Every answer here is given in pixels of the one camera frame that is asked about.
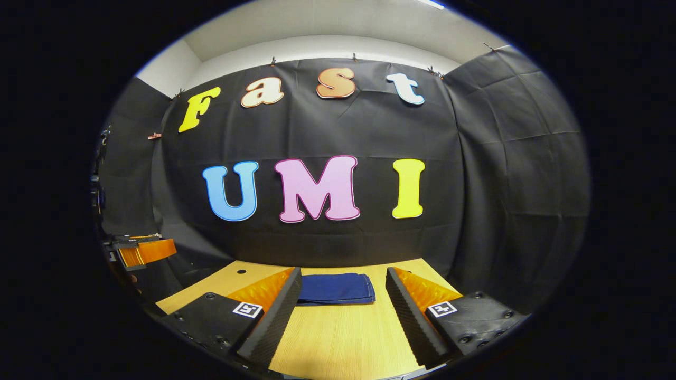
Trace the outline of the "blue jeans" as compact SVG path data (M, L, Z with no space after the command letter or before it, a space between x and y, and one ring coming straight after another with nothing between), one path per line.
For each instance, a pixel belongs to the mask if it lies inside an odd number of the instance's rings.
M367 305L376 301L366 274L316 274L302 276L298 306Z

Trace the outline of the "black backdrop cloth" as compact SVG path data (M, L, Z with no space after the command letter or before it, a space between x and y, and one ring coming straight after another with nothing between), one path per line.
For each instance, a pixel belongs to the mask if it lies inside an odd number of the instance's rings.
M443 79L348 59L249 68L174 99L132 79L105 125L104 231L176 243L134 272L149 301L236 260L422 258L459 291L529 314L565 278L589 215L581 127L510 46Z

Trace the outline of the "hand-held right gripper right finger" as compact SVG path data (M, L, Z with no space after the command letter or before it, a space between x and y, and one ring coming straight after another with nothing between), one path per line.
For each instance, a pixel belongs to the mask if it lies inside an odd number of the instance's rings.
M466 295L388 267L386 290L418 365L456 362L493 344L529 316L483 291Z

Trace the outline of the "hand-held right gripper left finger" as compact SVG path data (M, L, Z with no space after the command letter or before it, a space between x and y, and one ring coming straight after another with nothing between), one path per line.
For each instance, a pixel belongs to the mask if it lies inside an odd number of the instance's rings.
M268 370L301 288L301 269L292 267L227 296L205 292L159 323L218 360Z

